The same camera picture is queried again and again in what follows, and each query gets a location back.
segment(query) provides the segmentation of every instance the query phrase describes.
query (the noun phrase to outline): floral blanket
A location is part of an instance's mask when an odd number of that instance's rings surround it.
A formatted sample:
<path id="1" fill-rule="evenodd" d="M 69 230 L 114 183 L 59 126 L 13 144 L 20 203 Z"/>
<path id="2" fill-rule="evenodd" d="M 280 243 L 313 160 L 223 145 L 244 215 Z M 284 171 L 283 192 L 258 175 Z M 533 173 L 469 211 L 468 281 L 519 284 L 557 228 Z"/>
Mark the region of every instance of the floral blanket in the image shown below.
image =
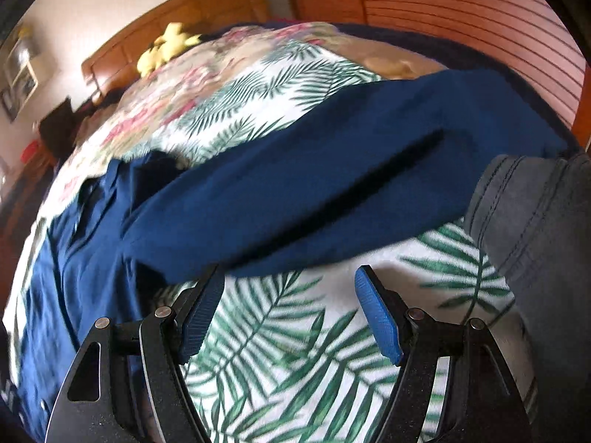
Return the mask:
<path id="1" fill-rule="evenodd" d="M 15 282 L 4 317 L 12 337 L 13 377 L 18 374 L 18 335 L 26 324 L 22 301 L 36 242 L 43 240 L 47 223 L 69 203 L 80 182 L 100 175 L 108 160 L 160 149 L 199 165 L 227 148 L 293 124 L 344 86 L 381 79 L 379 72 L 354 62 L 364 55 L 371 54 L 364 60 L 370 61 L 367 66 L 374 65 L 389 78 L 413 78 L 441 69 L 414 54 L 398 54 L 398 59 L 376 56 L 366 51 L 371 45 L 359 50 L 363 45 L 348 38 L 326 24 L 279 32 L 238 29 L 131 88 L 115 115 L 60 172 L 33 228 L 29 253 L 20 261 L 21 280 Z M 216 45 L 227 52 L 214 50 Z M 243 45 L 251 45 L 250 53 Z M 345 48 L 348 58 L 337 54 L 339 48 Z M 205 58 L 202 52 L 209 51 L 215 54 Z M 230 58 L 233 51 L 243 52 L 242 59 Z M 193 66 L 192 57 L 199 65 Z M 178 92 L 179 86 L 184 90 Z M 172 87 L 175 90 L 167 93 L 165 88 Z M 154 93 L 167 102 L 137 108 L 138 101 L 158 102 Z M 175 99 L 180 109 L 170 103 Z M 486 255 L 458 224 L 449 223 L 323 268 L 240 280 L 228 277 L 203 348 L 184 368 L 189 393 L 214 443 L 370 438 L 397 368 L 380 355 L 360 311 L 353 274 L 361 264 L 371 264 L 386 287 L 436 319 L 484 319 L 526 407 L 532 406 L 533 371 L 513 296 Z M 155 306 L 171 303 L 192 284 L 165 289 Z M 442 359 L 423 441 L 437 428 L 446 378 L 447 361 Z"/>

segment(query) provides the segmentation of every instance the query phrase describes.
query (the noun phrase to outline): person's leg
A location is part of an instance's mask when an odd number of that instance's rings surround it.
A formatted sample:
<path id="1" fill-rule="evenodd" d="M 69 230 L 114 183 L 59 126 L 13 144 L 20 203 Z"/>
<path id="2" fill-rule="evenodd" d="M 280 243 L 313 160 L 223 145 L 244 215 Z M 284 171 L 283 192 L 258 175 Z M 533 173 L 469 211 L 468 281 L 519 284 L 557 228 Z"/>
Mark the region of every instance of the person's leg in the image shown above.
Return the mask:
<path id="1" fill-rule="evenodd" d="M 591 437 L 591 161 L 497 157 L 464 228 L 515 295 L 531 337 L 542 441 Z"/>

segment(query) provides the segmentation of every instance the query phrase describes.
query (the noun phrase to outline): plush toy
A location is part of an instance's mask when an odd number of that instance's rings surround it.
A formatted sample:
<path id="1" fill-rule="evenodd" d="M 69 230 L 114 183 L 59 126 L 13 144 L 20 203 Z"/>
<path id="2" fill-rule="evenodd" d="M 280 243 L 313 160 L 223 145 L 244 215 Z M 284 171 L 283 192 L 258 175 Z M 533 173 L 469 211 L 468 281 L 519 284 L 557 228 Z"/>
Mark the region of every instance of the plush toy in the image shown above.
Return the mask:
<path id="1" fill-rule="evenodd" d="M 154 41 L 154 46 L 140 56 L 137 68 L 142 78 L 180 55 L 187 48 L 199 44 L 201 35 L 192 37 L 181 31 L 182 23 L 169 23 L 164 34 Z"/>

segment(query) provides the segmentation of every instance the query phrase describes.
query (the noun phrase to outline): wall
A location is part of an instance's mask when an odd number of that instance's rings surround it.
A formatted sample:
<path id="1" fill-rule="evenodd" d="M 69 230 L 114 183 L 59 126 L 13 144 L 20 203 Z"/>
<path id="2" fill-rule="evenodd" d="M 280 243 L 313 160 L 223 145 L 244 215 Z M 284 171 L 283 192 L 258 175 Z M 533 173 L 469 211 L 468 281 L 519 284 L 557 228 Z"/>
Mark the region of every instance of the wall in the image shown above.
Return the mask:
<path id="1" fill-rule="evenodd" d="M 166 0 L 36 0 L 23 17 L 41 48 L 55 60 L 56 74 L 32 97 L 17 121 L 0 111 L 0 156 L 13 165 L 32 140 L 31 125 L 68 95 L 74 109 L 91 94 L 81 63 L 138 16 Z M 269 0 L 275 16 L 290 15 L 287 0 Z"/>

